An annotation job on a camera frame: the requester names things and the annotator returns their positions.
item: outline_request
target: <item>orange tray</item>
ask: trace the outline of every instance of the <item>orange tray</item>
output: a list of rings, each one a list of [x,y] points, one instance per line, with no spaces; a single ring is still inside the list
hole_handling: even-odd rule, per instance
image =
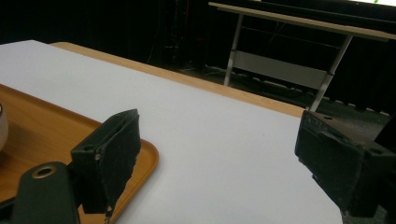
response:
[[[70,150],[101,124],[3,85],[0,103],[8,119],[8,139],[0,151],[0,202],[16,195],[21,175],[34,166],[48,161],[69,163]],[[142,140],[112,223],[152,174],[158,159],[155,146]],[[85,215],[81,209],[79,214],[82,224],[105,222],[105,215]]]

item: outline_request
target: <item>metal bar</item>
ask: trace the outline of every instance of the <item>metal bar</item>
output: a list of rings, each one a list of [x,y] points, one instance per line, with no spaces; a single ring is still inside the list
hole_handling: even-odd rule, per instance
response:
[[[346,39],[344,40],[343,45],[341,46],[340,50],[338,50],[337,56],[335,56],[334,62],[330,67],[330,70],[325,78],[323,78],[323,82],[318,89],[317,96],[315,97],[314,103],[309,107],[310,111],[316,111],[320,104],[321,99],[323,98],[324,93],[326,92],[327,88],[332,81],[332,77],[334,76],[335,70],[337,70],[338,65],[340,64],[341,60],[345,52],[347,51],[347,47],[349,46],[350,41],[352,40],[353,35],[347,35]]]
[[[231,48],[230,58],[228,59],[227,71],[224,78],[224,86],[228,86],[230,83],[231,72],[233,71],[233,59],[235,57],[236,47],[238,46],[239,34],[241,33],[243,19],[244,16],[240,14],[238,17],[238,22],[236,23],[235,35],[233,36],[233,46]]]

